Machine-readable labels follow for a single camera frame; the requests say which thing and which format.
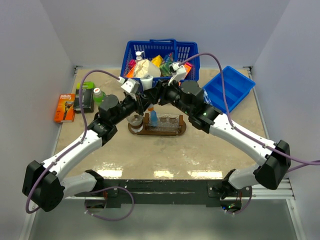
cable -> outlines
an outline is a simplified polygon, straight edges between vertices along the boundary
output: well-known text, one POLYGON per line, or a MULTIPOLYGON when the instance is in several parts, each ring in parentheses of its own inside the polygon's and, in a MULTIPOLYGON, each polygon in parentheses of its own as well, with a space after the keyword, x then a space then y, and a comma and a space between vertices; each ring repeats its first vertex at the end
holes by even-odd
POLYGON ((85 214, 89 213, 91 216, 96 217, 98 219, 102 219, 102 220, 106 220, 106 221, 112 221, 112 222, 120 221, 120 220, 123 220, 126 217, 128 217, 133 212, 133 210, 135 208, 135 200, 134 200, 134 196, 132 196, 131 192, 129 192, 124 187, 121 187, 121 186, 110 186, 110 187, 107 187, 107 188, 104 188, 104 189, 101 189, 101 190, 91 191, 90 193, 91 194, 97 194, 97 193, 104 192, 104 191, 107 191, 107 190, 110 190, 110 189, 121 189, 121 190, 123 190, 123 191, 125 191, 125 192, 127 192, 129 194, 129 196, 131 198, 132 205, 131 205, 131 208, 130 208, 129 212, 126 215, 124 215, 122 217, 119 217, 119 218, 108 218, 108 217, 104 217, 104 216, 99 216, 99 215, 91 213, 88 210, 87 205, 84 205, 84 208, 85 208, 85 212, 84 213, 85 214))
POLYGON ((242 212, 249 206, 249 204, 250 204, 250 202, 251 202, 251 199, 252 199, 253 190, 252 190, 252 186, 249 186, 248 188, 249 188, 250 196, 249 196, 249 199, 248 199, 248 201, 246 202, 246 204, 245 204, 240 210, 238 210, 238 211, 235 211, 235 212, 226 211, 226 213, 232 214, 232 215, 237 215, 237 214, 242 213, 242 212))
POLYGON ((31 197, 34 194, 38 184, 40 183, 40 181, 43 179, 43 177, 46 175, 46 173, 54 166, 57 164, 57 162, 59 162, 59 160, 64 157, 67 153, 69 153, 71 150, 73 150, 74 148, 76 148, 79 144, 81 144, 87 135, 87 130, 88 130, 88 126, 87 126, 87 120, 86 120, 86 116, 85 116, 85 111, 84 111, 84 106, 82 104, 82 88, 84 85, 84 82, 86 80, 86 78, 92 74, 92 73, 103 73, 103 74, 107 74, 115 79, 119 79, 118 77, 116 77, 115 75, 113 75, 112 73, 109 73, 107 71, 103 71, 103 70, 99 70, 99 69, 95 69, 95 70, 91 70, 89 72, 87 72, 87 74, 82 78, 81 83, 80 83, 80 87, 79 87, 79 105, 80 105, 80 111, 81 111, 81 115, 82 115, 82 119, 83 119, 83 123, 84 123, 84 132, 83 132, 83 136, 81 138, 80 141, 78 141, 77 143, 75 143, 74 145, 72 145, 71 147, 69 147, 68 149, 66 149, 63 153, 61 153, 56 159, 55 161, 53 161, 42 173, 41 175, 38 177, 38 179, 35 181, 34 185, 32 186, 28 197, 26 199, 26 203, 25 203, 25 211, 27 214, 33 214, 35 213, 40 207, 38 206, 37 208, 33 209, 33 210, 29 210, 29 205, 30 205, 30 201, 31 201, 31 197))
POLYGON ((188 59, 184 60, 183 62, 181 62, 179 65, 184 65, 186 62, 189 62, 190 60, 194 59, 194 58, 197 58, 199 56, 202 56, 202 55, 208 55, 208 56, 211 56, 212 58, 214 58, 214 60, 216 61, 216 63, 218 64, 218 67, 219 67, 219 70, 220 70, 220 74, 221 74, 221 83, 222 83, 222 95, 223 95, 223 102, 224 102, 224 106, 225 106, 225 109, 226 109, 226 115, 227 115, 227 118, 228 118, 228 121, 231 125, 231 127, 233 127, 238 133, 242 134, 243 136, 247 137, 248 139, 256 142, 257 144, 283 156, 283 157, 286 157, 286 158, 289 158, 295 162, 298 162, 298 163, 301 163, 303 165, 300 165, 300 166, 297 166, 297 167, 294 167, 292 168, 291 171, 293 170, 296 170, 296 169, 299 169, 299 168, 302 168, 302 167, 305 167, 305 166, 308 166, 308 165, 315 165, 315 166, 318 166, 320 165, 320 160, 316 160, 316 161, 305 161, 305 160, 302 160, 302 159, 299 159, 297 157, 294 157, 294 156, 290 156, 288 154, 285 154, 284 152, 281 152, 277 149, 274 149, 273 147, 271 146, 268 146, 266 145, 265 143, 263 143, 262 141, 259 141, 258 139, 255 139, 254 137, 248 135, 247 133, 241 131, 239 128, 237 128, 232 119, 231 119, 231 116, 230 116, 230 112, 229 112, 229 108, 228 108, 228 104, 227 104, 227 99, 226 99, 226 89, 225 89, 225 78, 224 78, 224 73, 223 73, 223 70, 222 70, 222 67, 221 67, 221 64, 219 62, 219 60, 216 58, 216 56, 214 56, 213 54, 211 53, 208 53, 208 52, 203 52, 203 53, 198 53, 196 55, 193 55, 191 57, 189 57, 188 59))

green bottle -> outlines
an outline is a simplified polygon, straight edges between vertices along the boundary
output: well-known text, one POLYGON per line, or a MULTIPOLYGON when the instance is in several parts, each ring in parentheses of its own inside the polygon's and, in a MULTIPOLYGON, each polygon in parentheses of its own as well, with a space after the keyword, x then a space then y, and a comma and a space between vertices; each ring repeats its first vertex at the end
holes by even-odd
POLYGON ((100 88, 96 87, 95 89, 93 89, 93 101, 98 106, 104 101, 105 96, 105 92, 101 91, 100 88))

basket handle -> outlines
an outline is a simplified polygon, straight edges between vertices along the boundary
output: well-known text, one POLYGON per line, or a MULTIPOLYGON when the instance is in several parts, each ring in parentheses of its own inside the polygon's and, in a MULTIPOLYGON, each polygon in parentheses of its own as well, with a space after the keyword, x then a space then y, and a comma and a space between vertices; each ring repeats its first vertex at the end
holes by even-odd
POLYGON ((176 62, 178 59, 178 48, 177 48, 177 40, 174 38, 166 38, 166 39, 150 39, 150 42, 171 42, 173 43, 174 49, 174 61, 176 62))

orange box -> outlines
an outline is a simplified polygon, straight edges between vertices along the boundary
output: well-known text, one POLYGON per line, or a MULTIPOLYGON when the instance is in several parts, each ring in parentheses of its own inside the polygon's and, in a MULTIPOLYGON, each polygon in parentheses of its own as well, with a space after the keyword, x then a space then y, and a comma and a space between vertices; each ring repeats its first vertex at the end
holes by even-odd
POLYGON ((56 107, 54 121, 56 123, 66 123, 73 122, 75 119, 75 104, 74 93, 61 94, 58 101, 58 106, 56 107))
POLYGON ((135 67, 131 68, 131 70, 128 72, 126 77, 127 78, 133 78, 134 77, 134 71, 135 71, 135 67))
POLYGON ((191 69, 193 68, 193 65, 190 62, 186 62, 183 66, 185 67, 185 70, 186 70, 185 76, 187 76, 191 71, 191 69))

black box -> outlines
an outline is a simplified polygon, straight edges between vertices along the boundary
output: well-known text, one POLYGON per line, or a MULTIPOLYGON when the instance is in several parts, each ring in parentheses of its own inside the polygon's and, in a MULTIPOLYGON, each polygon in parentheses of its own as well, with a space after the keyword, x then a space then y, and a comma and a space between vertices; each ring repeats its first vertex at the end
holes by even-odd
MULTIPOLYGON (((75 90, 75 100, 74 100, 74 111, 79 114, 80 105, 79 105, 79 88, 80 83, 76 85, 75 90)), ((95 84, 92 81, 85 81, 82 86, 82 105, 85 113, 93 113, 95 110, 95 102, 94 102, 94 88, 95 84)))

